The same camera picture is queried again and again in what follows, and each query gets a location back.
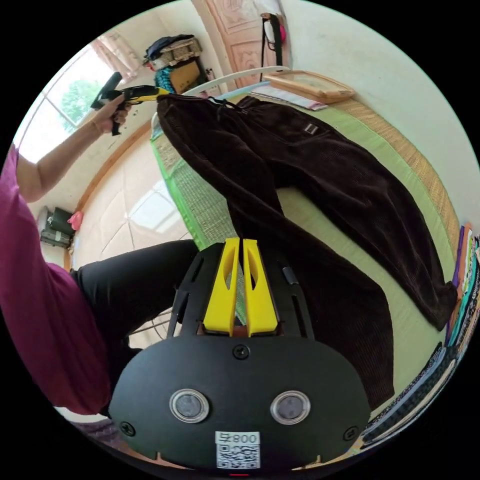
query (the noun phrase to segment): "drawstring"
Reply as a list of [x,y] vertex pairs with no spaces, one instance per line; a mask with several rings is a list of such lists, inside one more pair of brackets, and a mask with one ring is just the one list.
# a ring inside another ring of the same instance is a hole
[[237,112],[244,112],[244,109],[239,107],[238,105],[235,105],[234,103],[231,103],[229,102],[228,100],[220,100],[218,98],[215,98],[213,96],[209,96],[208,97],[210,100],[213,100],[216,104],[220,104],[220,107],[219,109],[216,111],[216,121],[217,122],[220,122],[220,115],[221,115],[221,112],[224,110],[224,109],[227,109],[227,108],[233,108],[234,110],[237,110]]

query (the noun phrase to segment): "window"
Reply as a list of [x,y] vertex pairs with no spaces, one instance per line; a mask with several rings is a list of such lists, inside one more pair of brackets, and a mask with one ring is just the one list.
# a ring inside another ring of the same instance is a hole
[[20,153],[36,163],[69,137],[112,73],[90,46],[75,55],[48,82],[21,122],[13,139]]

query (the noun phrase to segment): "curtain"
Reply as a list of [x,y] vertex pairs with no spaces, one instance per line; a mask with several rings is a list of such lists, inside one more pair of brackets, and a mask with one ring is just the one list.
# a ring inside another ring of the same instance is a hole
[[142,67],[142,62],[137,54],[114,30],[96,38],[91,43],[91,47],[114,72],[120,72],[126,82],[134,79]]

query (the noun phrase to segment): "black pants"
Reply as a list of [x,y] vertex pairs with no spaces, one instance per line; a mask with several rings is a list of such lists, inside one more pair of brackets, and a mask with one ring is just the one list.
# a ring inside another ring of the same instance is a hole
[[[129,335],[172,306],[197,253],[193,240],[170,241],[71,271],[107,345],[112,392],[122,370],[141,351],[129,347]],[[106,408],[100,413],[106,415]]]

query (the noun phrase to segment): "wooden door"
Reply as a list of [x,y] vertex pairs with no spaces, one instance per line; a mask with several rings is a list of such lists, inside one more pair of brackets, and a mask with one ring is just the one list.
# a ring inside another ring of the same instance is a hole
[[[205,0],[215,20],[234,72],[261,67],[262,18],[253,0]],[[264,66],[276,64],[275,52],[265,47]],[[286,49],[283,64],[286,65]],[[245,76],[235,81],[237,88],[256,84],[259,75]]]

